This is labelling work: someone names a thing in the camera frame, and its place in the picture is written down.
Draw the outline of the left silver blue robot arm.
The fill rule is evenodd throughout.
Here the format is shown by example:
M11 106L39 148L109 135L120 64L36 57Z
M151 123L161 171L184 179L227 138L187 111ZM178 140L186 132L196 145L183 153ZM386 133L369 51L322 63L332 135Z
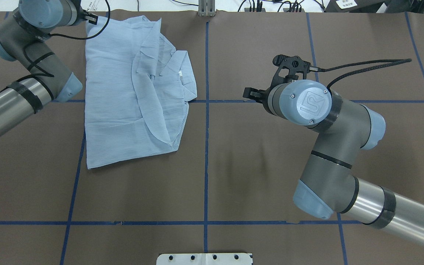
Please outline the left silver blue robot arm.
M56 36L57 27L83 21L96 25L99 17L79 0L21 0L0 23L0 57L20 62L29 72L0 91L0 137L50 102L66 102L82 90L81 81L46 41Z

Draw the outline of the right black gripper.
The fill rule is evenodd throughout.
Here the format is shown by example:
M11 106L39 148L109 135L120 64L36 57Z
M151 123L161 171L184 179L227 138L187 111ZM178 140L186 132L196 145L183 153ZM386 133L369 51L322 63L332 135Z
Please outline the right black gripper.
M246 87L243 92L243 98L254 100L257 103L261 103L263 105L268 105L270 92L271 92L271 88L254 89L251 87Z

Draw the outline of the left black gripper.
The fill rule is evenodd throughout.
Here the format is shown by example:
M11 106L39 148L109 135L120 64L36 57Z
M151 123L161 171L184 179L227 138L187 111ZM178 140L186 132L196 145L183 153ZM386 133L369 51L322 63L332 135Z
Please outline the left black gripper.
M88 21L88 23L97 25L98 23L98 16L88 12L87 10L81 10L81 20L82 21Z

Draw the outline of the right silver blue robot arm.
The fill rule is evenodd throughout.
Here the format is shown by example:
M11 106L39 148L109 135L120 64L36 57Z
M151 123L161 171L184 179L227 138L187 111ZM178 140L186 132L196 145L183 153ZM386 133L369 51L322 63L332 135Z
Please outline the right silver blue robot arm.
M424 205L351 174L360 150L377 146L386 123L377 112L313 80L246 87L243 97L270 114L318 133L293 195L304 212L328 219L337 212L424 246Z

